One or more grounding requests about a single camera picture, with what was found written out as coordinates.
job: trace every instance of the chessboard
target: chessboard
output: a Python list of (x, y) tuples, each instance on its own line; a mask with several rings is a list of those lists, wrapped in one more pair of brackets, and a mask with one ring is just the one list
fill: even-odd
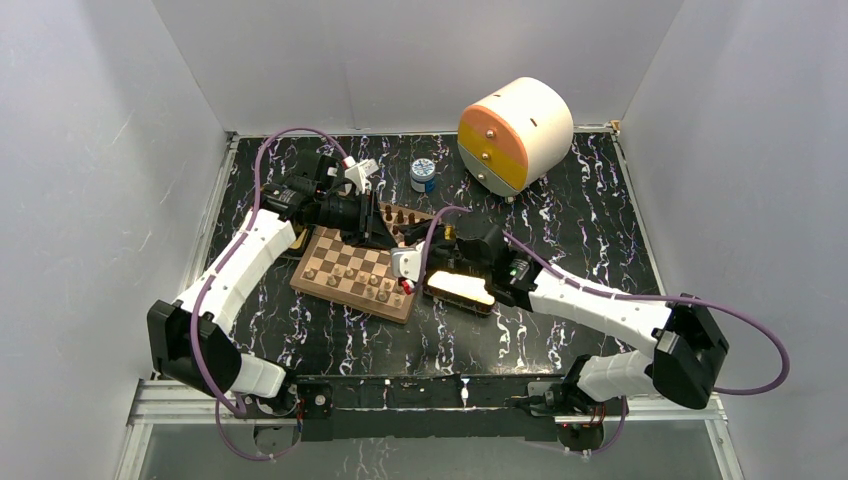
[[(381, 214), (398, 245), (403, 235), (398, 225), (433, 218), (432, 215), (394, 205), (380, 204)], [(392, 275), (387, 250), (354, 248), (342, 242), (338, 230), (315, 227), (291, 279), (295, 290), (341, 303), (365, 313), (405, 324), (415, 295), (407, 295)]]

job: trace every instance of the white wall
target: white wall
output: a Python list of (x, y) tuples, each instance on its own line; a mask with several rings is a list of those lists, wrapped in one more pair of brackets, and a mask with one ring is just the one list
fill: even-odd
[(227, 130), (455, 130), (520, 76), (619, 119), (682, 0), (154, 0)]
[[(759, 316), (787, 383), (726, 397), (750, 479), (848, 478), (848, 3), (687, 0), (622, 125), (671, 292)], [(773, 347), (721, 318), (719, 384), (765, 383)]]
[(0, 2), (0, 465), (114, 473), (225, 136), (148, 0)]

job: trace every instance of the white cylinder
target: white cylinder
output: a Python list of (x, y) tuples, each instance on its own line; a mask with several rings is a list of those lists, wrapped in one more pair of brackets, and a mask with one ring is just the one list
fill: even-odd
[(465, 167), (492, 193), (512, 197), (565, 158), (574, 120), (551, 87), (522, 77), (466, 108), (458, 134)]

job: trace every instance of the robotic arm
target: robotic arm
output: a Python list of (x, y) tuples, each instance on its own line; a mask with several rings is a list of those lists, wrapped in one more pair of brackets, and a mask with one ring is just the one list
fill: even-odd
[[(627, 294), (553, 267), (564, 277), (558, 278), (508, 245), (499, 226), (475, 214), (458, 221), (456, 228), (435, 227), (426, 255), (421, 240), (429, 221), (403, 226), (405, 244), (414, 246), (398, 248), (367, 180), (377, 168), (373, 160), (357, 163), (348, 157), (342, 178), (330, 157), (314, 165), (314, 171), (295, 171), (263, 187), (252, 225), (246, 220), (225, 253), (173, 303), (160, 300), (151, 307), (148, 331), (157, 371), (213, 395), (192, 356), (189, 335), (192, 309), (201, 290), (208, 288), (199, 310), (198, 337), (211, 378), (222, 392), (263, 397), (275, 410), (289, 410), (293, 372), (240, 354), (227, 335), (262, 275), (301, 231), (321, 225), (339, 229), (349, 245), (391, 249), (393, 273), (406, 286), (413, 285), (407, 279), (418, 279), (422, 269), (425, 279), (440, 270), (483, 278), (486, 290), (505, 305), (571, 319), (634, 348), (610, 357), (580, 357), (562, 382), (531, 382), (525, 400), (530, 404), (525, 406), (534, 415), (586, 412), (613, 397), (646, 393), (660, 393), (689, 408), (706, 406), (728, 349), (706, 308), (591, 295), (583, 287)], [(237, 241), (242, 243), (233, 250)], [(215, 282), (207, 286), (212, 275)]]

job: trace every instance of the marble surface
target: marble surface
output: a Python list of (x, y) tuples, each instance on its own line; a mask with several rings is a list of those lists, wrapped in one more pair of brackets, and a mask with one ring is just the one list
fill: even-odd
[[(462, 205), (489, 215), (563, 268), (631, 293), (658, 293), (613, 138), (580, 133), (565, 160), (516, 198), (489, 194), (464, 169), (453, 135), (341, 137), (356, 158), (375, 158), (372, 183), (382, 201), (435, 213)], [(253, 161), (261, 139), (241, 139), (207, 262), (226, 246), (252, 202)], [(275, 142), (262, 164), (269, 181), (302, 150), (329, 152), (316, 137)], [(409, 165), (437, 164), (436, 189), (418, 194)], [(497, 306), (485, 318), (419, 295), (407, 325), (397, 325), (294, 292), (296, 261), (280, 259), (262, 278), (231, 336), (243, 352), (299, 374), (449, 374), (566, 372), (582, 354), (626, 351), (620, 341), (568, 319)]]

